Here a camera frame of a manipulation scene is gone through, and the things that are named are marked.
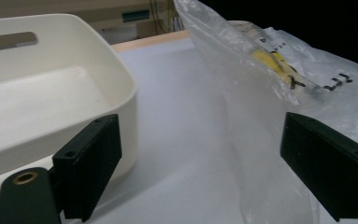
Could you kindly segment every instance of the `white surface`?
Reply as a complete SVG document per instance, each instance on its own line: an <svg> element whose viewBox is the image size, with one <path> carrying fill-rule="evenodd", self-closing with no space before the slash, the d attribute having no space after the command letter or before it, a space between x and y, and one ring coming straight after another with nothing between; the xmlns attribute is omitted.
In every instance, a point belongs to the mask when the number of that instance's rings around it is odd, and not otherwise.
<svg viewBox="0 0 358 224"><path fill-rule="evenodd" d="M243 223L225 103L191 41L119 55L139 82L140 158L89 223Z"/></svg>
<svg viewBox="0 0 358 224"><path fill-rule="evenodd" d="M0 35L21 32L33 32L37 43L0 50L0 174L55 153L93 119L117 113L123 159L114 177L124 175L137 160L132 75L78 17L0 19Z"/></svg>

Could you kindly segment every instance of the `black plastic bracket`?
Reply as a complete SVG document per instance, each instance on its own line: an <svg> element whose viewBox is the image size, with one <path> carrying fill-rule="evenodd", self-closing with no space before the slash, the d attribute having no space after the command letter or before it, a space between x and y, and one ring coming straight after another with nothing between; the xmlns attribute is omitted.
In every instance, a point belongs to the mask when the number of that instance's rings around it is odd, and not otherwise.
<svg viewBox="0 0 358 224"><path fill-rule="evenodd" d="M118 115L91 122L54 156L50 170L36 167L8 177L0 188L0 224L87 221L121 159Z"/></svg>
<svg viewBox="0 0 358 224"><path fill-rule="evenodd" d="M358 218L358 143L316 119L287 113L281 156L336 221Z"/></svg>

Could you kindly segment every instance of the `clear plastic bag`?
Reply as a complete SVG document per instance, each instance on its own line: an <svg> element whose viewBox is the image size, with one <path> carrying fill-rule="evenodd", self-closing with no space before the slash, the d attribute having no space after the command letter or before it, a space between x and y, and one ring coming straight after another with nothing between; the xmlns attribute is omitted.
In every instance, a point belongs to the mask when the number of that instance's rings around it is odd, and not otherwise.
<svg viewBox="0 0 358 224"><path fill-rule="evenodd" d="M175 0L175 6L227 102L231 141L241 159L244 222L319 223L317 202L280 157L284 117L296 112L316 118L358 142L358 64L285 32L255 27L269 49L260 35L242 32L199 1Z"/></svg>

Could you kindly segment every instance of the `cable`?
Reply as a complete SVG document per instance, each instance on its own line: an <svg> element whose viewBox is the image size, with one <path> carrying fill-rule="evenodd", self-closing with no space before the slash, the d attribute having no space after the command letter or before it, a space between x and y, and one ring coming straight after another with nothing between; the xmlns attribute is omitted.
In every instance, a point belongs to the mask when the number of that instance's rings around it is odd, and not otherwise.
<svg viewBox="0 0 358 224"><path fill-rule="evenodd" d="M185 30L185 27L183 25L182 19L179 16L179 13L177 12L175 8L175 4L172 3L172 27L174 31L182 31Z"/></svg>
<svg viewBox="0 0 358 224"><path fill-rule="evenodd" d="M162 19L162 16L161 14L159 14L159 12L157 12L157 15L158 15L158 21L162 20L162 22L164 23L164 25L168 28L168 32L171 32L172 31L172 28L171 26L165 21Z"/></svg>
<svg viewBox="0 0 358 224"><path fill-rule="evenodd" d="M152 13L152 16L153 16L153 23L154 23L154 25L155 25L156 35L158 35L156 15L155 15L155 13L154 13L152 0L149 0L149 4L150 4L150 12Z"/></svg>
<svg viewBox="0 0 358 224"><path fill-rule="evenodd" d="M154 6L155 6L154 10L156 11L156 15L158 17L158 8L157 8L157 1L156 0L154 0ZM157 24L158 24L159 28L161 29L162 33L167 34L167 32L164 30L164 28L162 28L161 22L159 21L159 17L158 17L158 20L157 20Z"/></svg>

